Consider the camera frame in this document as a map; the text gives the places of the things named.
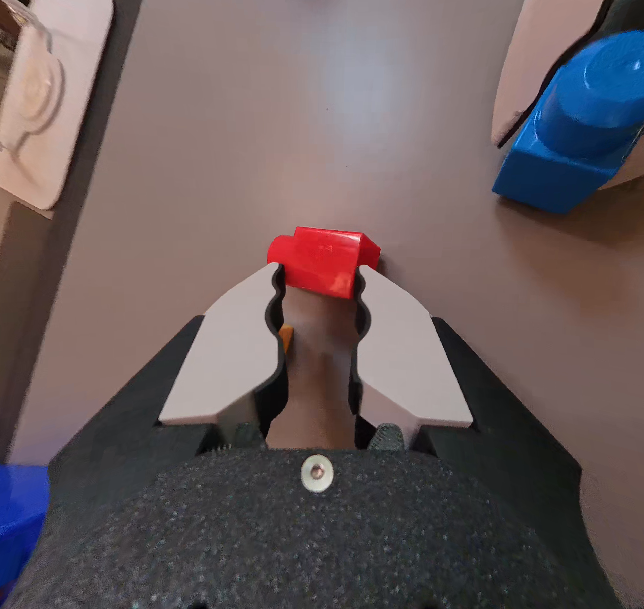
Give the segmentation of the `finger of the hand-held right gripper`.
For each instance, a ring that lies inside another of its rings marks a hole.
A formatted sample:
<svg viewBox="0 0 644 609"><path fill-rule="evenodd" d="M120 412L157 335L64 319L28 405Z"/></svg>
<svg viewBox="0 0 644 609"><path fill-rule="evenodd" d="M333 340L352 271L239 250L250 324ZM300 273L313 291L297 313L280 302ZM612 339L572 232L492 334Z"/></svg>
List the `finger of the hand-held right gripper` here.
<svg viewBox="0 0 644 609"><path fill-rule="evenodd" d="M605 21L614 0L524 0L496 91L491 140L501 148L553 73Z"/></svg>
<svg viewBox="0 0 644 609"><path fill-rule="evenodd" d="M643 128L616 175L598 190L605 190L643 177Z"/></svg>

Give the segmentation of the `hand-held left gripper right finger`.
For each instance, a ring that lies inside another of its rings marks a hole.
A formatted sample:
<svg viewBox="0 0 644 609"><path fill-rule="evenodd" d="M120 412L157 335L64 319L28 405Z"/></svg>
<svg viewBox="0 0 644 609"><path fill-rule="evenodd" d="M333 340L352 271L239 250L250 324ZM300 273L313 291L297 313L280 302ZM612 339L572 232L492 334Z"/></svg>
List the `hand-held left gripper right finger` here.
<svg viewBox="0 0 644 609"><path fill-rule="evenodd" d="M405 444L423 426L471 428L473 415L420 301L367 265L356 269L354 300L358 343L348 394L354 442L369 443L384 424L398 427Z"/></svg>

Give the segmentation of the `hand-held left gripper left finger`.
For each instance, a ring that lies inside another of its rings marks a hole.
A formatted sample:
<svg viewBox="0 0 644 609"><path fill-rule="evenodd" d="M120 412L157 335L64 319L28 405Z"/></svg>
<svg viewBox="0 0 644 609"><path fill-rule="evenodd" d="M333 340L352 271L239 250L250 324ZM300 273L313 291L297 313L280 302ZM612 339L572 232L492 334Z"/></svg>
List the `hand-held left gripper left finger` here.
<svg viewBox="0 0 644 609"><path fill-rule="evenodd" d="M226 444L250 426L265 442L288 402L285 268L271 262L208 308L158 422L213 425Z"/></svg>

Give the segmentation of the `blue mega block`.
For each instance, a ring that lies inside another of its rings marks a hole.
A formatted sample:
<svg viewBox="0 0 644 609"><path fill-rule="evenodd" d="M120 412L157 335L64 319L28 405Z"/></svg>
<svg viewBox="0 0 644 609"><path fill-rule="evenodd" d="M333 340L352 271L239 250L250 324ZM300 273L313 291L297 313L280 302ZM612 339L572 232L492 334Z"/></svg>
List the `blue mega block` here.
<svg viewBox="0 0 644 609"><path fill-rule="evenodd" d="M552 78L493 193L566 214L611 181L643 133L643 31L592 42Z"/></svg>

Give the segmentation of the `red mega block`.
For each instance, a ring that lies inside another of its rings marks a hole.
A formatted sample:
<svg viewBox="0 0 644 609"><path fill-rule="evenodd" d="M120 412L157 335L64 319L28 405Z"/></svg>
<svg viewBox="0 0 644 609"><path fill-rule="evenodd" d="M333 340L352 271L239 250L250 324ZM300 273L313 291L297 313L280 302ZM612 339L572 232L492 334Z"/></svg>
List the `red mega block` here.
<svg viewBox="0 0 644 609"><path fill-rule="evenodd" d="M362 232L299 226L270 243L267 262L284 266L287 286L352 299L357 268L377 269L380 256L381 248Z"/></svg>

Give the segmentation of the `blue plastic bin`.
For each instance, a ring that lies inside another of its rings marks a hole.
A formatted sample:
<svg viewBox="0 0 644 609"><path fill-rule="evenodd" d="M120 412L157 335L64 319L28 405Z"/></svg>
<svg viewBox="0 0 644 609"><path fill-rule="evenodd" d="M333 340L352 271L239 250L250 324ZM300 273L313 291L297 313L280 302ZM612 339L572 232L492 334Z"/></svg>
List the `blue plastic bin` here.
<svg viewBox="0 0 644 609"><path fill-rule="evenodd" d="M36 548L50 499L46 467L1 466L1 587L16 581Z"/></svg>

